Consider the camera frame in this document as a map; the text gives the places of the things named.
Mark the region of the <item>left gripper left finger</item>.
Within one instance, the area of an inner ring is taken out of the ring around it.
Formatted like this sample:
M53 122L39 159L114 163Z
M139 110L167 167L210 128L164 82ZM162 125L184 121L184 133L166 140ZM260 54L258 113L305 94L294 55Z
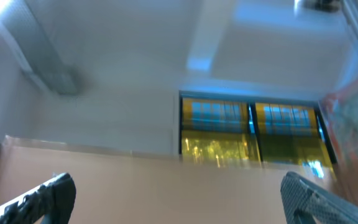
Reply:
M74 209L76 186L62 173L0 206L0 224L68 224Z

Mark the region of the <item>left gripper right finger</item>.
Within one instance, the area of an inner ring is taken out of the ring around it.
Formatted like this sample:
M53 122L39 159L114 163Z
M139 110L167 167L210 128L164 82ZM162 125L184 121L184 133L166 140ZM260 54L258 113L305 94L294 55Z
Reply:
M283 177L280 193L287 223L358 223L358 207L296 172Z

